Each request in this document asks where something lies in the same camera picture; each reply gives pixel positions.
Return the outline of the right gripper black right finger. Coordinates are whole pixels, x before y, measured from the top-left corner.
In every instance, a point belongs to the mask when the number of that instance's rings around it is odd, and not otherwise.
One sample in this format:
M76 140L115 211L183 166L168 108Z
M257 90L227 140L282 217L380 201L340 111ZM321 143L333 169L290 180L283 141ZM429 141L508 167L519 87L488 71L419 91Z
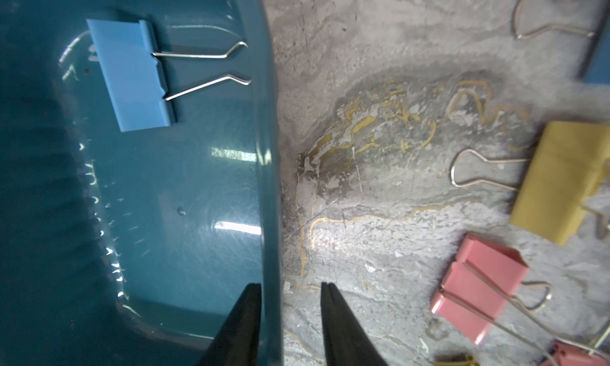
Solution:
M327 365L388 364L334 283L322 283L320 305Z

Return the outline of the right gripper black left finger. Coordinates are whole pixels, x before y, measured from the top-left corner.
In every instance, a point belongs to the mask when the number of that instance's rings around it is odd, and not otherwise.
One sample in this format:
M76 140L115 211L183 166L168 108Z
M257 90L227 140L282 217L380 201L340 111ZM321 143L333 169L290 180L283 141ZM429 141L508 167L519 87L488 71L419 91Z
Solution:
M196 365L257 365L261 307L260 283L248 284Z

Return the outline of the yellow binder clip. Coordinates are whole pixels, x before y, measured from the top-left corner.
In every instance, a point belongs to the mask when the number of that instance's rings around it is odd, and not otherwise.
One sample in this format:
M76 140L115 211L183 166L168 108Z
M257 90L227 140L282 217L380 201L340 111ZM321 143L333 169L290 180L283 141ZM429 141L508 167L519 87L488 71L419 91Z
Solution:
M587 215L597 216L597 236L609 237L609 214L586 201L597 194L609 177L609 126L603 124L552 121L546 125L520 186L487 178L459 183L455 170L466 155L488 164L524 163L525 159L489 159L472 148L464 148L450 167L451 184L467 188L488 184L517 193L509 222L516 227L565 245Z
M473 355L462 354L436 360L434 366L480 366L480 364L475 360Z

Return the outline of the teal plastic storage box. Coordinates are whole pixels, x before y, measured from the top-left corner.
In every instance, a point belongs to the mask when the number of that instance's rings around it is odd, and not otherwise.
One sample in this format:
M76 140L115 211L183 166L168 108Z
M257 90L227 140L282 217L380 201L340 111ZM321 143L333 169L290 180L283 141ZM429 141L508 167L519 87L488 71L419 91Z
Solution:
M122 132L88 19L148 21L176 94ZM262 0L1 0L1 363L196 365L260 283L284 362L277 77Z

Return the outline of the pink binder clip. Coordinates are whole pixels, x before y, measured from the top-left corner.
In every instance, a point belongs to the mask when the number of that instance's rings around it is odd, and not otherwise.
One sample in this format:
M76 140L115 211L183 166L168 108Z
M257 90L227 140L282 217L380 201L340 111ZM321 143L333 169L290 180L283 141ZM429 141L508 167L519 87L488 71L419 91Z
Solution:
M552 286L526 282L528 272L518 250L468 233L432 297L430 311L480 345L509 302L533 314L551 300ZM543 288L545 293L527 306L516 295L520 287Z
M549 329L554 336L553 353L546 356L539 365L609 365L609 354L600 349L609 336L609 321L599 330L589 345L576 342L572 337L566 337L556 330Z

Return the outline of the blue binder clip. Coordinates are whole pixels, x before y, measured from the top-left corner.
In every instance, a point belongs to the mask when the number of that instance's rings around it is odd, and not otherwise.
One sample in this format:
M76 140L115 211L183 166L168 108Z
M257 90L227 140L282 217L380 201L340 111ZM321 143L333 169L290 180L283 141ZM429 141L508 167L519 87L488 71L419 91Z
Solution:
M138 22L88 19L106 89L119 129L133 132L168 127L175 123L172 101L225 81L249 86L251 81L226 74L176 94L168 92L162 58L228 59L248 44L238 41L223 54L186 54L159 51L152 25Z
M579 2L584 0L556 0ZM571 24L550 22L529 31L519 30L519 18L526 0L517 0L512 16L511 30L516 40L530 40L548 32L560 32L592 40L585 55L578 79L584 84L609 85L609 0L606 0L603 15L595 29L585 29Z

